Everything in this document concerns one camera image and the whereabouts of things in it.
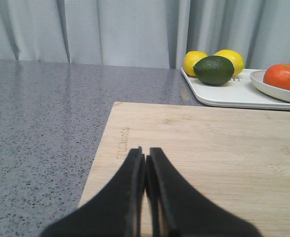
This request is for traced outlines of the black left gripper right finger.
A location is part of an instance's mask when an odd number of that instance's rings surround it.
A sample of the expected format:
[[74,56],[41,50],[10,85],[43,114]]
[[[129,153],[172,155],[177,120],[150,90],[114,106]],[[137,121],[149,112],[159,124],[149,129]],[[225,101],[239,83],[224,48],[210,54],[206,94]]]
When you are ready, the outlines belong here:
[[261,236],[253,224],[219,207],[191,186],[161,148],[150,148],[145,168],[154,237]]

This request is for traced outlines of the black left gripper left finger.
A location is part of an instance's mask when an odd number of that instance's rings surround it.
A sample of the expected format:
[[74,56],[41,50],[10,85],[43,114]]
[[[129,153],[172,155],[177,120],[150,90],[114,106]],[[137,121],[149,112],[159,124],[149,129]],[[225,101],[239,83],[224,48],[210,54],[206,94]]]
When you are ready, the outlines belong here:
[[139,237],[145,156],[131,149],[115,175],[85,205],[51,224],[42,237]]

